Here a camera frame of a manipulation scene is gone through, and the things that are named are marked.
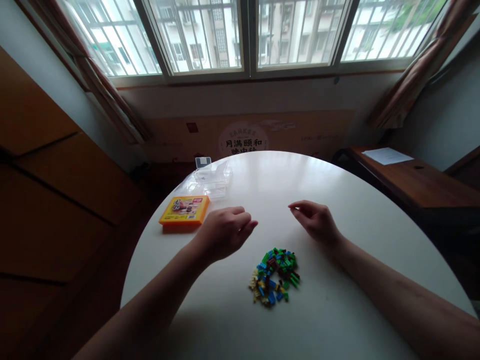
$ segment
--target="hand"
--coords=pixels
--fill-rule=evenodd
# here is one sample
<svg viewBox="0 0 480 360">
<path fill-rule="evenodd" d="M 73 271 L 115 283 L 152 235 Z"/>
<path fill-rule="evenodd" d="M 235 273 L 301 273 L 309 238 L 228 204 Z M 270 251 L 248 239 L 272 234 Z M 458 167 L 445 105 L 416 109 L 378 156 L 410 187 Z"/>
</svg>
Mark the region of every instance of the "hand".
<svg viewBox="0 0 480 360">
<path fill-rule="evenodd" d="M 346 241 L 335 225 L 334 218 L 327 206 L 302 200 L 288 205 L 293 216 L 316 241 L 329 249 Z"/>
<path fill-rule="evenodd" d="M 188 246 L 214 263 L 240 249 L 258 223 L 242 206 L 214 210 Z"/>
</svg>

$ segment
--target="white paper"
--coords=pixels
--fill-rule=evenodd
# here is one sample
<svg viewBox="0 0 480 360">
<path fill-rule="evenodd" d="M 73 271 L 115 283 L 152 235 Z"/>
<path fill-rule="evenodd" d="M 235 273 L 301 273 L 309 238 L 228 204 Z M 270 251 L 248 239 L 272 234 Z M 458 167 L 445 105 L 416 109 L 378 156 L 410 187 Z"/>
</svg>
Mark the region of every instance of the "white paper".
<svg viewBox="0 0 480 360">
<path fill-rule="evenodd" d="M 376 162 L 382 165 L 402 163 L 404 161 L 414 159 L 413 157 L 402 154 L 401 152 L 393 150 L 390 147 L 384 147 L 384 148 L 375 149 L 375 150 L 367 150 L 362 152 L 362 154 L 365 154 L 369 158 L 372 158 L 373 160 L 375 160 Z"/>
</svg>

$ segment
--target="building block pile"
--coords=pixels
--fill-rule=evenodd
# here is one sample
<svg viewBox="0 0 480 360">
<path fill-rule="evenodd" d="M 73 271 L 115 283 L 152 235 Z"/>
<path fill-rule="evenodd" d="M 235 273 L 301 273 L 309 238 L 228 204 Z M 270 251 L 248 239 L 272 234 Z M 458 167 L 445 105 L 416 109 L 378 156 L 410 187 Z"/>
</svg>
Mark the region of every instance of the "building block pile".
<svg viewBox="0 0 480 360">
<path fill-rule="evenodd" d="M 267 252 L 251 275 L 249 287 L 253 291 L 253 302 L 256 303 L 260 299 L 268 308 L 282 299 L 288 302 L 287 290 L 290 284 L 296 288 L 300 282 L 300 275 L 294 271 L 296 267 L 297 259 L 294 252 L 276 247 Z M 275 272 L 280 276 L 278 283 L 271 280 Z"/>
</svg>

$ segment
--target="curtain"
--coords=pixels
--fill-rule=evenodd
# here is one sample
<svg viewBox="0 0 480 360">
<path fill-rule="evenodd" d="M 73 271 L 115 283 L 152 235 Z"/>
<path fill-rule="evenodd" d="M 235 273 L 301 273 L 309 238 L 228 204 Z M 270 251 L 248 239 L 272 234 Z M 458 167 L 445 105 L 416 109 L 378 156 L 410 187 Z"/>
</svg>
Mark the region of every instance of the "curtain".
<svg viewBox="0 0 480 360">
<path fill-rule="evenodd" d="M 449 0 L 445 4 L 448 8 L 433 35 L 433 40 L 377 104 L 368 120 L 371 127 L 395 129 L 403 126 L 420 92 L 440 69 L 463 34 L 465 22 L 479 5 L 479 0 Z"/>
<path fill-rule="evenodd" d="M 63 6 L 62 1 L 30 0 L 30 3 L 70 55 L 88 88 L 125 141 L 131 145 L 144 143 L 151 138 L 150 132 L 100 70 L 88 47 L 78 35 L 75 21 L 70 17 L 69 10 Z"/>
</svg>

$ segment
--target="toy box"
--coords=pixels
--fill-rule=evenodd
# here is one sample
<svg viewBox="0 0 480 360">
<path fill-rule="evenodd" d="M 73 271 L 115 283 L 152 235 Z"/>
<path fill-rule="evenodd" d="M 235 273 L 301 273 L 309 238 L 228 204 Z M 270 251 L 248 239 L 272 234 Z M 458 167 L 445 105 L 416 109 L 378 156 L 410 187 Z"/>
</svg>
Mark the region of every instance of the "toy box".
<svg viewBox="0 0 480 360">
<path fill-rule="evenodd" d="M 175 196 L 158 221 L 163 226 L 200 225 L 204 222 L 208 196 Z"/>
</svg>

